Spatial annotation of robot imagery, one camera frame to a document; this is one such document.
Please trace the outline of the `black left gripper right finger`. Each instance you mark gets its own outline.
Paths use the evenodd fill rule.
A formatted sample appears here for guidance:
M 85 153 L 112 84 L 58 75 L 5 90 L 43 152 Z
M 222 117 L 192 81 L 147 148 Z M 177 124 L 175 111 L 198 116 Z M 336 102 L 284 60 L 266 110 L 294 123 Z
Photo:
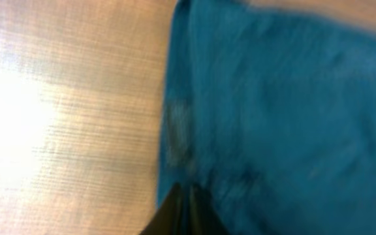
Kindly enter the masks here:
M 192 235 L 229 235 L 212 207 L 209 192 L 198 184 L 189 190 L 189 224 Z

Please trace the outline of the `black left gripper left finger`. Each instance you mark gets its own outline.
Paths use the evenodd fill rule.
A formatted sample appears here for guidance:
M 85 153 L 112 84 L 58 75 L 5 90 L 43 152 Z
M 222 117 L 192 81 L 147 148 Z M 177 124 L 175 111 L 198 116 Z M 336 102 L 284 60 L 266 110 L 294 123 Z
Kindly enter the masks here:
M 180 183 L 175 183 L 139 235 L 188 235 L 187 198 Z

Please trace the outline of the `dark blue shorts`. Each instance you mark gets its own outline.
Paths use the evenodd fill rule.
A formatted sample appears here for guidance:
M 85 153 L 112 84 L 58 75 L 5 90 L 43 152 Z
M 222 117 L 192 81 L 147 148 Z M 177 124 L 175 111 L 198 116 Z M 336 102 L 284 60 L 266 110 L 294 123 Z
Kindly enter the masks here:
M 376 234 L 376 33 L 178 1 L 157 199 L 197 183 L 232 234 Z

